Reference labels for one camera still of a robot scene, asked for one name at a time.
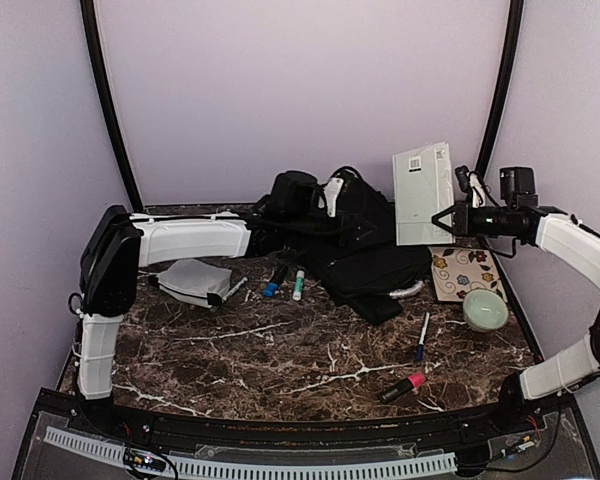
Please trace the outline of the grey notebook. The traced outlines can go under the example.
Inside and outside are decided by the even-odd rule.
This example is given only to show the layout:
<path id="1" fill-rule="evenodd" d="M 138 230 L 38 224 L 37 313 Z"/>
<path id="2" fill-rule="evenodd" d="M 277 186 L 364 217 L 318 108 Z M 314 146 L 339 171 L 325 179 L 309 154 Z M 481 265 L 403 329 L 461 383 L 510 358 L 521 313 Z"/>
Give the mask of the grey notebook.
<path id="1" fill-rule="evenodd" d="M 398 246 L 452 244 L 452 233 L 431 218 L 454 205 L 448 142 L 429 144 L 392 157 Z"/>

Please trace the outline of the black student backpack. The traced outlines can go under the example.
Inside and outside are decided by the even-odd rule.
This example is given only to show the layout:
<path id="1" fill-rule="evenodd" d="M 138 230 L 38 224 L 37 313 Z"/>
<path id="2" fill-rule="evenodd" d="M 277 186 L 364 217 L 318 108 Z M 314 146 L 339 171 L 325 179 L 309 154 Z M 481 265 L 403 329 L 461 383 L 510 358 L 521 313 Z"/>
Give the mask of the black student backpack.
<path id="1" fill-rule="evenodd" d="M 364 180 L 358 170 L 343 166 L 331 177 L 343 179 L 336 214 L 360 214 L 357 228 L 341 243 L 286 236 L 253 227 L 249 251 L 257 254 L 278 248 L 290 250 L 297 263 L 320 282 L 336 305 L 347 305 L 367 323 L 379 326 L 402 313 L 396 292 L 412 289 L 424 280 L 432 256 L 423 245 L 397 245 L 393 204 Z M 326 183 L 318 181 L 317 208 L 308 215 L 327 215 L 321 206 Z M 270 193 L 250 211 L 276 217 L 268 210 Z"/>

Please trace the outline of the white pencil pouch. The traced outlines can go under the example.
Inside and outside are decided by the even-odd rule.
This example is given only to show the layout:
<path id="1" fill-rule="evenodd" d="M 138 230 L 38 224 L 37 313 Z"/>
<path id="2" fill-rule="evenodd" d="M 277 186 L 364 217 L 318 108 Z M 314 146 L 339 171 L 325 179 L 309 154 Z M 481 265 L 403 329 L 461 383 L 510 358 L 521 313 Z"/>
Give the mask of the white pencil pouch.
<path id="1" fill-rule="evenodd" d="M 149 284 L 176 300 L 212 309 L 221 307 L 230 290 L 232 271 L 196 259 L 178 260 L 149 277 Z"/>

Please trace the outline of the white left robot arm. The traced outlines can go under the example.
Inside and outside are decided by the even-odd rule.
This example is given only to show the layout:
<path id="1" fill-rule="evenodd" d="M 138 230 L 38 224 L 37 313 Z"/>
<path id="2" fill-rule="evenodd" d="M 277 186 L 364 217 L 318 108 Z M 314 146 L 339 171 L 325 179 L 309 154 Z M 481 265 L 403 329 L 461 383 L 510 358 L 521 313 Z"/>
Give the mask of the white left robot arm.
<path id="1" fill-rule="evenodd" d="M 68 306 L 78 318 L 74 353 L 77 391 L 88 401 L 81 417 L 100 436 L 121 427 L 120 412 L 104 399 L 112 394 L 116 339 L 136 300 L 138 271 L 161 262 L 207 257 L 240 258 L 251 253 L 259 231 L 327 238 L 353 230 L 359 214 L 337 210 L 338 193 L 309 189 L 300 211 L 261 199 L 256 208 L 233 213 L 151 215 L 108 207 L 80 258 L 78 291 Z"/>

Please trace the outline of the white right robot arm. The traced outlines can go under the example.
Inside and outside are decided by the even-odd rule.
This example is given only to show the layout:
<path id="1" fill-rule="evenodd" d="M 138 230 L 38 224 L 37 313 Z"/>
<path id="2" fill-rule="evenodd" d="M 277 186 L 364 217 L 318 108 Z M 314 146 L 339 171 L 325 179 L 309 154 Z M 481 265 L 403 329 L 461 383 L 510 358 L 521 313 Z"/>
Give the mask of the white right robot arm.
<path id="1" fill-rule="evenodd" d="M 514 374 L 508 397 L 491 410 L 491 426 L 510 434 L 527 420 L 529 402 L 600 377 L 600 233 L 543 205 L 529 167 L 498 170 L 493 187 L 466 166 L 454 175 L 459 197 L 433 223 L 495 251 L 545 357 Z"/>

